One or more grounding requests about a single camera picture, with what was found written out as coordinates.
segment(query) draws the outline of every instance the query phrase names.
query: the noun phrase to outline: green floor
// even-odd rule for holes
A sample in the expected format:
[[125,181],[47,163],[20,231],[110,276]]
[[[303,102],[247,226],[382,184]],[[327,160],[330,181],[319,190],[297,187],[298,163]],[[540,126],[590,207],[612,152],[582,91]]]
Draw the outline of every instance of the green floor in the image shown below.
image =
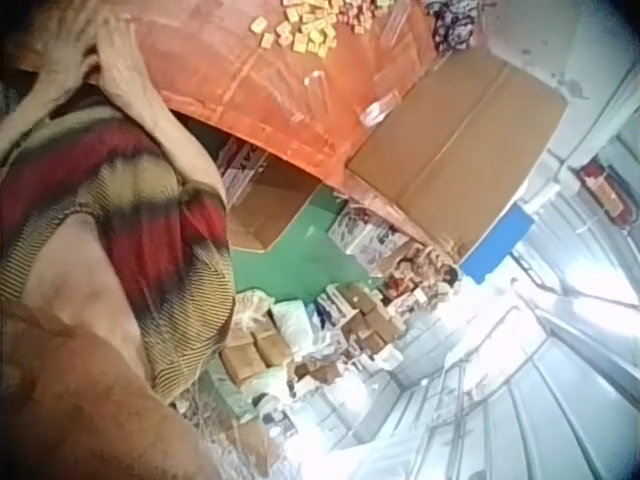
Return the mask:
[[237,291],[260,288],[277,300],[308,303],[330,283],[366,282],[367,272],[327,235],[342,205],[322,188],[268,252],[233,251]]

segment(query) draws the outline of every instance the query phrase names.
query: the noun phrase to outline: red stripe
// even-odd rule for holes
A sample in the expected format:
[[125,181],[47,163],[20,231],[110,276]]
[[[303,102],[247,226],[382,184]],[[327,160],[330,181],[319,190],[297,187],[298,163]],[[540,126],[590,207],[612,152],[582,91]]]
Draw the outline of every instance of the red stripe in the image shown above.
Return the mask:
[[225,211],[210,198],[183,206],[179,212],[140,220],[105,239],[107,255],[133,308],[184,276],[181,270],[195,244],[208,240],[214,247],[228,248]]
[[122,120],[89,130],[41,158],[29,158],[37,155],[38,150],[17,158],[18,163],[9,169],[2,182],[0,218],[6,240],[17,233],[34,211],[76,191],[109,160],[141,151],[160,153],[140,128]]

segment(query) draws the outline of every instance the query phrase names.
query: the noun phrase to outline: box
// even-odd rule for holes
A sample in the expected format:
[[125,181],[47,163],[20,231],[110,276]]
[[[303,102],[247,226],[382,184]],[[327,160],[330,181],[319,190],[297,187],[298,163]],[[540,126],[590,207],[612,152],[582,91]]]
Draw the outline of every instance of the box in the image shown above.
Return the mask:
[[265,315],[262,321],[256,321],[255,328],[251,330],[251,334],[255,339],[268,337],[274,333],[278,333],[278,330],[273,324],[273,320],[271,320],[269,314]]
[[309,372],[309,375],[314,380],[322,383],[323,385],[331,385],[338,378],[342,376],[337,363],[331,363],[329,365],[323,365]]
[[371,293],[355,283],[340,285],[337,289],[352,308],[362,313],[369,313],[379,305]]
[[369,272],[409,240],[386,220],[352,203],[342,210],[329,237]]
[[250,332],[245,332],[239,327],[232,326],[229,329],[229,335],[224,342],[225,347],[235,347],[238,345],[246,345],[247,343],[253,343],[253,337]]
[[372,355],[377,355],[388,345],[380,335],[371,333],[364,338],[358,340],[358,345],[363,350],[368,350]]
[[470,49],[420,79],[348,168],[459,262],[512,202],[566,104],[526,72]]
[[349,340],[352,335],[357,338],[364,338],[371,333],[371,327],[365,321],[364,315],[360,312],[356,313],[340,330],[347,340]]
[[242,198],[229,209],[227,232],[233,248],[268,250],[307,204],[319,179],[268,155]]
[[391,321],[391,315],[389,315],[384,307],[367,313],[364,318],[369,327],[380,335],[386,343],[393,343],[398,335],[402,333],[402,329],[398,328],[398,325]]
[[229,378],[238,386],[267,369],[253,343],[225,347],[220,353],[220,358]]
[[242,142],[242,148],[231,153],[235,157],[228,161],[228,167],[222,174],[222,183],[227,191],[227,205],[233,206],[244,193],[244,189],[251,179],[259,172],[267,157],[267,152],[247,142]]
[[279,333],[256,338],[255,346],[267,367],[286,365],[293,359],[289,345]]

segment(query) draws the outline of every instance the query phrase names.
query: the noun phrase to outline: clothing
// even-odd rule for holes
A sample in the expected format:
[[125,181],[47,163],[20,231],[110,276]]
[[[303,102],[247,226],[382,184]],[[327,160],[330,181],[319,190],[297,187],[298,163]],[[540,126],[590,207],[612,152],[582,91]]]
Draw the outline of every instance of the clothing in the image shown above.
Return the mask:
[[6,166],[0,295],[19,300],[56,229],[90,215],[140,327],[152,388],[171,401],[229,329],[235,291],[219,192],[183,184],[160,147],[108,106],[39,126]]

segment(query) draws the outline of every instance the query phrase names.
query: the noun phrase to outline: orange table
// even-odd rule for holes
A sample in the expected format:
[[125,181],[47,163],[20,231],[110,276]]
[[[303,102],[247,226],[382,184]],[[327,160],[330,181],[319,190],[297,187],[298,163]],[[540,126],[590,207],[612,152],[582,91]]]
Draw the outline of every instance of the orange table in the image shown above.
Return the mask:
[[[257,16],[273,26],[281,22],[277,0],[103,1],[136,19],[151,78],[171,108],[269,150],[346,193],[359,184],[355,198],[375,197],[357,179],[345,180],[347,160],[368,135],[361,116],[376,102],[398,101],[436,58],[431,20],[415,0],[393,45],[381,42],[390,15],[376,19],[365,35],[340,25],[338,47],[325,60],[278,45],[258,46],[249,25]],[[34,32],[46,31],[48,18],[40,16]],[[37,70],[39,43],[35,34],[25,38],[18,67]],[[380,202],[373,209],[402,224]]]

